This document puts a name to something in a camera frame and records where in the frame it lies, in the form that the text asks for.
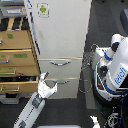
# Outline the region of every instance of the label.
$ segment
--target label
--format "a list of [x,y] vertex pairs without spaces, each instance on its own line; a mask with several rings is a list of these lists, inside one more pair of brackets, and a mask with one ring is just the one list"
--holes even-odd
[[39,17],[49,17],[49,5],[46,3],[38,3],[38,15]]
[[26,53],[22,54],[13,54],[14,58],[28,58]]
[[21,15],[27,15],[26,9],[24,7],[20,9],[20,14]]
[[1,58],[6,58],[6,56],[5,55],[1,55]]
[[113,77],[114,83],[119,87],[127,75],[127,70],[120,65]]
[[20,9],[7,10],[9,14],[20,14]]
[[9,39],[13,39],[13,35],[12,34],[7,34]]
[[13,68],[8,68],[9,70],[12,70]]

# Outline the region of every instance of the sticker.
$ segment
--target sticker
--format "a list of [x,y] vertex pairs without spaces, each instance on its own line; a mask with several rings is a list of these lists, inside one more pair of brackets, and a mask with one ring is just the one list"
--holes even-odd
[[20,8],[20,14],[21,15],[27,15],[26,9],[24,7],[23,8]]
[[9,39],[13,39],[13,35],[12,34],[7,34]]
[[1,58],[6,58],[6,56],[5,55],[1,55]]
[[20,14],[20,9],[7,10],[8,14]]
[[49,6],[48,4],[37,4],[39,17],[49,17]]
[[28,58],[26,53],[22,54],[13,54],[14,58]]
[[13,69],[13,68],[8,68],[9,70]]

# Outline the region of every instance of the wooden cabinet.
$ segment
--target wooden cabinet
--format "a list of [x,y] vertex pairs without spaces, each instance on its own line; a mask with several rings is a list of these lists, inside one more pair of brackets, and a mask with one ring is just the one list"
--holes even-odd
[[6,31],[0,31],[0,93],[29,93],[37,91],[40,74],[30,31],[12,31],[10,18]]

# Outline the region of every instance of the wooden drawer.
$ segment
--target wooden drawer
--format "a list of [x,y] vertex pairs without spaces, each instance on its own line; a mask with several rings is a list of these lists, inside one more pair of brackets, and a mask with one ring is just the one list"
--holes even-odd
[[[49,87],[54,86],[56,79],[46,80]],[[49,99],[77,98],[79,79],[57,79],[57,92]]]
[[1,50],[0,66],[35,65],[31,49],[25,50]]
[[79,77],[82,59],[38,61],[41,73],[49,72],[48,78]]
[[3,31],[0,32],[0,49],[31,48],[28,31]]
[[38,77],[35,81],[27,82],[0,82],[0,93],[37,92]]
[[14,76],[34,76],[39,75],[36,65],[19,66],[19,67],[0,67],[0,77],[14,77]]

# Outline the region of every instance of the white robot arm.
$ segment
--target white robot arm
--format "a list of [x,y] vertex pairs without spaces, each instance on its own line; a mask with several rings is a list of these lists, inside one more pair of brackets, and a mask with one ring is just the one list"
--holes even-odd
[[53,88],[46,85],[45,78],[47,76],[48,72],[41,74],[38,83],[38,93],[33,93],[25,108],[17,118],[14,128],[31,128],[45,105],[45,99],[57,92],[56,82]]

